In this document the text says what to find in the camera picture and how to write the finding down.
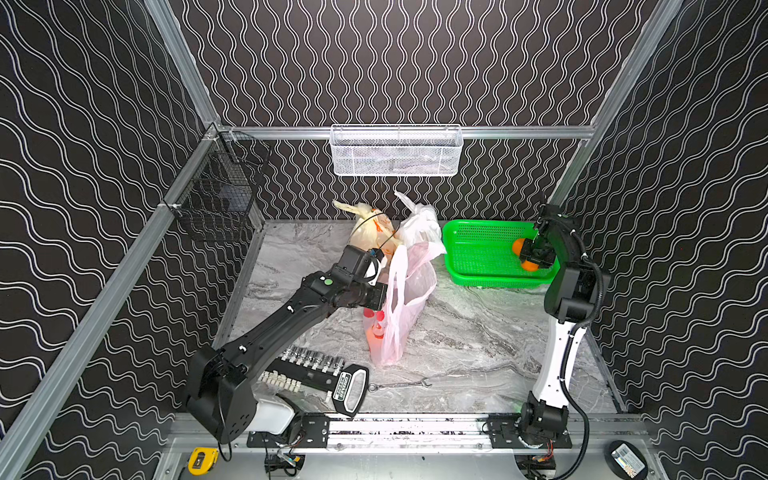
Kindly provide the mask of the white plastic bag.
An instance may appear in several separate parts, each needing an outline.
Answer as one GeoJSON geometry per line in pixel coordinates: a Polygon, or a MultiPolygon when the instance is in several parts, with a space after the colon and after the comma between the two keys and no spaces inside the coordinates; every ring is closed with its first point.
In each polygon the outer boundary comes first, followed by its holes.
{"type": "Polygon", "coordinates": [[[415,203],[404,193],[396,192],[395,196],[409,211],[395,232],[395,238],[407,247],[432,242],[442,242],[442,231],[438,222],[436,209],[429,204],[415,203]]]}

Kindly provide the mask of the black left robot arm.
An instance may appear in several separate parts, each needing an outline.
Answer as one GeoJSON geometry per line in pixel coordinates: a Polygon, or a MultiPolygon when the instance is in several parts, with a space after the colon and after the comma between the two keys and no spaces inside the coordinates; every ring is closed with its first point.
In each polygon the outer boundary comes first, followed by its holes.
{"type": "Polygon", "coordinates": [[[339,309],[381,309],[385,264],[381,249],[347,245],[330,270],[304,276],[286,303],[257,326],[217,349],[200,348],[189,367],[186,411],[218,443],[235,440],[257,418],[253,384],[298,337],[339,309]]]}

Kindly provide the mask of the orange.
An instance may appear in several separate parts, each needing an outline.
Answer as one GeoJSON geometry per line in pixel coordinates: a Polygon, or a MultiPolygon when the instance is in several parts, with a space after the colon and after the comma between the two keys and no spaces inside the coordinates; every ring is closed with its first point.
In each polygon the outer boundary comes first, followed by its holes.
{"type": "Polygon", "coordinates": [[[539,269],[539,265],[534,262],[525,260],[521,262],[521,268],[527,272],[535,272],[539,269]]]}
{"type": "Polygon", "coordinates": [[[520,239],[517,239],[517,240],[514,241],[514,243],[512,245],[512,250],[513,250],[513,253],[516,256],[520,256],[521,255],[521,252],[522,252],[524,244],[525,244],[525,239],[524,238],[520,238],[520,239]]]}

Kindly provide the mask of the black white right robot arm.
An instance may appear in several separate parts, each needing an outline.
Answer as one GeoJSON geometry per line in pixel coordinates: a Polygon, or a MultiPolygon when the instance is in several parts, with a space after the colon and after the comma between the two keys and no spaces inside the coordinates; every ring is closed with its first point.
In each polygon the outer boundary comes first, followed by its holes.
{"type": "Polygon", "coordinates": [[[590,256],[572,218],[552,204],[540,207],[534,222],[536,236],[514,242],[513,252],[524,270],[559,266],[544,298],[549,316],[549,337],[539,376],[521,407],[517,435],[533,448],[545,446],[538,463],[554,458],[554,449],[565,439],[569,414],[583,421],[583,439],[576,459],[557,479],[571,477],[580,467],[589,443],[590,425],[585,410],[569,390],[579,344],[604,304],[610,276],[590,256]]]}

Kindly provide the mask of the yellow plastic bag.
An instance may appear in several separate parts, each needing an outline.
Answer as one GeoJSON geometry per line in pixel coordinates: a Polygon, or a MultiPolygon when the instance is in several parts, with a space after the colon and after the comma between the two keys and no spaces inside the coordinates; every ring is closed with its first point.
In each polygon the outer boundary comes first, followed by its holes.
{"type": "Polygon", "coordinates": [[[354,205],[333,201],[333,205],[356,216],[356,223],[349,235],[348,244],[362,250],[381,249],[391,258],[402,242],[395,235],[395,226],[389,216],[367,203],[354,205]]]}

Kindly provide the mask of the pink plastic bag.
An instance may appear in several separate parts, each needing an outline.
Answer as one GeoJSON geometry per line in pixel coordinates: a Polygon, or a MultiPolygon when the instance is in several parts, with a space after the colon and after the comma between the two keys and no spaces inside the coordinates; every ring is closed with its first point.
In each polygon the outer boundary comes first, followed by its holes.
{"type": "Polygon", "coordinates": [[[405,352],[411,329],[437,287],[432,261],[444,255],[441,242],[399,246],[388,267],[383,306],[364,310],[363,330],[371,361],[376,367],[391,366],[405,352]]]}

